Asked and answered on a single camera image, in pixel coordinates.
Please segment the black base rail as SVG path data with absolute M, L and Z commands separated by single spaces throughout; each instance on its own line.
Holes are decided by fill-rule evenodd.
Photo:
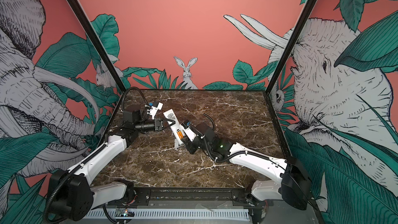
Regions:
M 178 201 L 232 201 L 238 206 L 256 206 L 260 203 L 271 204 L 276 197 L 266 197 L 264 200 L 257 199 L 249 189 L 243 188 L 135 188 L 134 198 L 127 202 L 125 199 L 112 200 L 108 204 L 115 206 L 148 206 L 150 201 L 155 200 L 178 200 Z

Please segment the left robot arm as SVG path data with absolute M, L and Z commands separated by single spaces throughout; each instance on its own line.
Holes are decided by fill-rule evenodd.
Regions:
M 92 209 L 99 206 L 106 208 L 106 204 L 112 201 L 119 201 L 125 206 L 135 202 L 137 193 L 132 181 L 121 179 L 98 187 L 92 187 L 91 183 L 139 134 L 167 128 L 173 132 L 178 130 L 179 121 L 173 110 L 165 111 L 163 117 L 156 117 L 158 107 L 148 107 L 149 118 L 143 117 L 144 111 L 135 106 L 124 110 L 122 122 L 107 134 L 102 145 L 66 171 L 60 170 L 51 176 L 42 214 L 44 224 L 59 224 L 67 219 L 79 221 Z

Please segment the left black frame post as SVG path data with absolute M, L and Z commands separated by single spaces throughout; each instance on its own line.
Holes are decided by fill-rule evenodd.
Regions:
M 120 76 L 117 74 L 114 65 L 110 61 L 110 58 L 99 38 L 97 33 L 95 32 L 93 25 L 88 19 L 87 14 L 85 13 L 84 9 L 82 8 L 79 0 L 67 0 L 69 6 L 71 7 L 72 11 L 74 12 L 75 16 L 77 17 L 78 21 L 80 22 L 81 26 L 85 30 L 86 34 L 88 35 L 90 41 L 92 42 L 94 49 L 101 57 L 102 61 L 108 68 L 112 78 L 116 82 L 116 85 L 121 90 L 122 93 L 126 91 L 126 88 L 120 79 Z

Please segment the right black frame post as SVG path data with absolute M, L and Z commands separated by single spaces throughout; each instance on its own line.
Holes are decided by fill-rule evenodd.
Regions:
M 305 24 L 310 16 L 310 14 L 313 11 L 313 8 L 316 4 L 317 0 L 306 0 L 306 3 L 304 5 L 304 8 L 300 14 L 300 17 L 297 20 L 296 26 L 294 27 L 291 37 L 288 40 L 288 43 L 286 45 L 286 47 L 284 48 L 284 52 L 282 57 L 280 58 L 277 67 L 274 71 L 274 74 L 271 78 L 271 81 L 268 84 L 268 87 L 266 88 L 266 95 L 269 96 L 271 94 L 271 90 L 273 89 L 274 85 L 277 82 L 277 79 L 280 75 L 280 73 L 283 70 L 283 67 L 285 65 L 285 63 L 287 62 L 288 58 L 291 55 L 291 52 L 293 51 L 293 48 L 298 40 L 298 38 L 301 35 L 301 32 L 303 30 L 303 28 L 305 27 Z

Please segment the orange battery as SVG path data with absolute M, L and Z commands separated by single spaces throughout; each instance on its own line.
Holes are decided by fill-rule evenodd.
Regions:
M 179 137 L 180 139 L 183 139 L 183 134 L 182 134 L 181 131 L 177 131 L 177 134 L 178 134 L 178 137 Z

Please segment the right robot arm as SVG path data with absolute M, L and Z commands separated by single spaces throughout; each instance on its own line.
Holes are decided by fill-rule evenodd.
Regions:
M 312 180 L 300 160 L 275 158 L 244 147 L 228 138 L 219 137 L 206 123 L 193 125 L 185 121 L 180 125 L 184 132 L 182 142 L 189 153 L 198 149 L 207 152 L 215 163 L 229 162 L 251 169 L 272 180 L 270 185 L 255 181 L 247 196 L 248 202 L 284 200 L 290 206 L 306 210 L 310 200 Z

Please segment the white remote control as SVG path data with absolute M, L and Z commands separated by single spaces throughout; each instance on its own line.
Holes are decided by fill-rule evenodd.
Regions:
M 180 139 L 178 137 L 177 131 L 181 131 L 182 132 L 183 138 L 185 138 L 186 135 L 185 135 L 183 129 L 180 127 L 180 123 L 179 123 L 179 121 L 178 121 L 178 119 L 177 119 L 177 117 L 176 117 L 176 115 L 175 115 L 175 113 L 174 113 L 174 111 L 172 109 L 165 111 L 163 113 L 163 115 L 167 119 L 173 119 L 173 120 L 176 121 L 176 123 L 173 126 L 170 126 L 170 129 L 171 129 L 171 131 L 172 131 L 172 133 L 173 133 L 173 135 L 175 137 L 174 147 L 175 147 L 175 149 L 178 149 L 181 145 L 184 145 L 184 143 L 183 143 L 182 139 Z

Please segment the black frame post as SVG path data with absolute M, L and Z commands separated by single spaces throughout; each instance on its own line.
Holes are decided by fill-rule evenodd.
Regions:
M 303 28 L 305 27 L 305 24 L 310 16 L 310 14 L 313 11 L 313 8 L 316 4 L 317 0 L 306 0 L 306 3 L 304 5 L 304 8 L 300 14 L 300 17 L 297 20 L 296 26 L 294 27 L 291 37 L 288 40 L 288 43 L 286 45 L 286 47 L 284 48 L 284 52 L 282 57 L 280 58 L 277 67 L 274 71 L 274 74 L 271 78 L 271 81 L 268 84 L 268 87 L 266 88 L 266 95 L 269 96 L 271 94 L 271 90 L 273 89 L 274 85 L 277 82 L 277 79 L 280 75 L 280 73 L 283 70 L 283 67 L 285 65 L 285 63 L 287 62 L 288 58 L 291 55 L 291 52 L 293 51 L 293 48 L 298 40 L 298 38 L 301 35 L 301 32 L 303 30 Z
M 114 65 L 110 61 L 110 58 L 99 38 L 97 33 L 95 32 L 93 25 L 88 19 L 87 14 L 85 13 L 84 9 L 82 8 L 79 0 L 67 0 L 69 6 L 71 7 L 72 11 L 74 12 L 75 16 L 77 17 L 78 21 L 80 22 L 81 26 L 85 30 L 86 34 L 88 35 L 90 41 L 92 42 L 94 49 L 101 57 L 102 61 L 108 68 L 112 78 L 116 82 L 116 85 L 121 90 L 122 93 L 126 91 L 126 88 L 120 79 L 120 76 L 117 74 Z

